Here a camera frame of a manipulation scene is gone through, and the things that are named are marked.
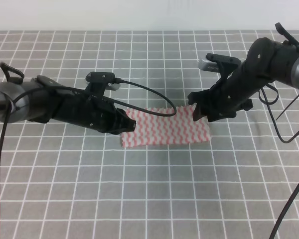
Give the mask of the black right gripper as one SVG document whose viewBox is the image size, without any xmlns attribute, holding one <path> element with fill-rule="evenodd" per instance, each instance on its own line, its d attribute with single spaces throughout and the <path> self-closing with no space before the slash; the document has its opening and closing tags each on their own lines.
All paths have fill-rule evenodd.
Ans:
<svg viewBox="0 0 299 239">
<path fill-rule="evenodd" d="M 252 94 L 253 91 L 249 89 L 245 78 L 231 76 L 210 89 L 191 92 L 187 98 L 189 105 L 196 104 L 193 112 L 194 121 L 207 117 L 209 122 L 213 122 L 234 118 L 237 111 L 252 109 Z"/>
</svg>

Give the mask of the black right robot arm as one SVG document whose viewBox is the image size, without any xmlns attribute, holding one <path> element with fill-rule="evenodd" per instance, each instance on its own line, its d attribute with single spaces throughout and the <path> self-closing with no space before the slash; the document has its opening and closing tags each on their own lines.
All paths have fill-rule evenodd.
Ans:
<svg viewBox="0 0 299 239">
<path fill-rule="evenodd" d="M 219 73 L 220 79 L 210 89 L 188 95 L 188 103 L 196 105 L 194 121 L 207 117 L 214 122 L 249 111 L 253 107 L 251 96 L 274 81 L 299 90 L 299 42 L 280 23 L 275 27 L 286 40 L 258 38 L 244 61 L 212 53 L 199 60 L 200 70 Z"/>
</svg>

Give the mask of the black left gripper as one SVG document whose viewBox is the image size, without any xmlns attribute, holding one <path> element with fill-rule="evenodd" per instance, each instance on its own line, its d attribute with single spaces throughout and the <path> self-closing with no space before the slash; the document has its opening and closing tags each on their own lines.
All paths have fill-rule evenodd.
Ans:
<svg viewBox="0 0 299 239">
<path fill-rule="evenodd" d="M 51 118 L 76 126 L 96 130 L 100 133 L 119 135 L 133 132 L 136 121 L 123 109 L 93 97 L 84 90 L 50 90 L 50 106 L 54 106 Z"/>
</svg>

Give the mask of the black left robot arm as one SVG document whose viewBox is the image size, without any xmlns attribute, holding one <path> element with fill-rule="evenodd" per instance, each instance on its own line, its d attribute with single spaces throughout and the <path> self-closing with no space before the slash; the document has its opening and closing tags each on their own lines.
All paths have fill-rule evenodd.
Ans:
<svg viewBox="0 0 299 239">
<path fill-rule="evenodd" d="M 9 117 L 8 123 L 57 120 L 114 135 L 134 131 L 136 127 L 135 120 L 104 96 L 110 84 L 119 82 L 114 73 L 88 73 L 88 85 L 81 90 L 43 75 L 25 81 L 20 70 L 4 62 L 0 68 L 6 77 L 5 82 L 0 82 L 1 122 L 6 117 Z"/>
</svg>

